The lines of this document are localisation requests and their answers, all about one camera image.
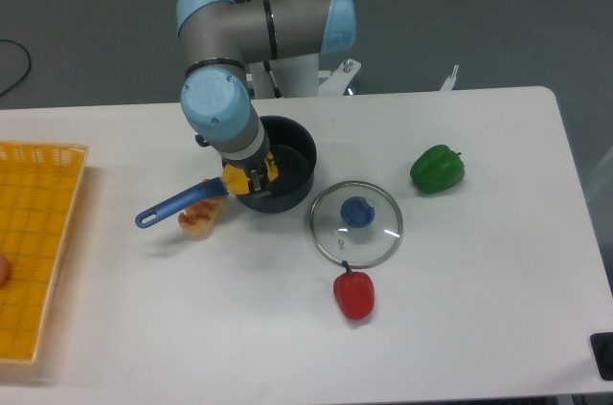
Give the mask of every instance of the green bell pepper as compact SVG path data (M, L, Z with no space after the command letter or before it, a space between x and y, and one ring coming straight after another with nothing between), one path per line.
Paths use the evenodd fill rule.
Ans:
M465 175L461 154L447 145L432 146L411 167L413 183L426 194L455 187Z

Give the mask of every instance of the blue handle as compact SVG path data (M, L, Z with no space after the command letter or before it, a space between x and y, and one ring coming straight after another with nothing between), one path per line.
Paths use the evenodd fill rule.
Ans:
M219 177L206 182L198 183L185 191L153 206L144 212L136 215L136 226L148 228L171 215L181 212L196 202L203 201L209 197L227 196L228 190Z

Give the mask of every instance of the dark pot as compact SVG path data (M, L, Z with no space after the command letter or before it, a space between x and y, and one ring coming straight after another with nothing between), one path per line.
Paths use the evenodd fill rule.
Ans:
M307 197L313 186L317 148L308 131L289 118L262 116L261 123L270 139L279 178L268 186L270 194L242 194L237 199L254 211L276 214L288 211Z

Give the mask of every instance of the blue lid knob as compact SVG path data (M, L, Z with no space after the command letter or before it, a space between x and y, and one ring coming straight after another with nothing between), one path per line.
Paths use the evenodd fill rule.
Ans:
M375 208L362 196L353 196L341 206L341 217L352 228L364 228L375 219Z

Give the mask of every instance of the black cable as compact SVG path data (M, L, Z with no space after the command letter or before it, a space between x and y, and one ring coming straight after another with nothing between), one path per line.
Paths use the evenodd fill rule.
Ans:
M23 73L23 75L21 75L21 78L19 78L16 82L11 84L5 90L0 91L0 97L2 97L5 94L8 94L15 86L17 86L21 81L23 81L28 74L30 74L30 70L32 70L32 58L30 57L30 51L28 51L23 44L18 43L17 41L13 41L12 39L0 38L0 43L9 43L9 44L13 44L17 46L24 53L26 53L26 57L28 58L28 68L26 68L26 71Z
M275 98L282 99L284 95L281 93L281 89L279 88L279 85L277 84L275 75L272 73L272 67L270 66L270 62L268 60L264 61L264 70L266 70L266 73L268 74L268 77L270 78L270 84L272 85L272 90L275 93Z

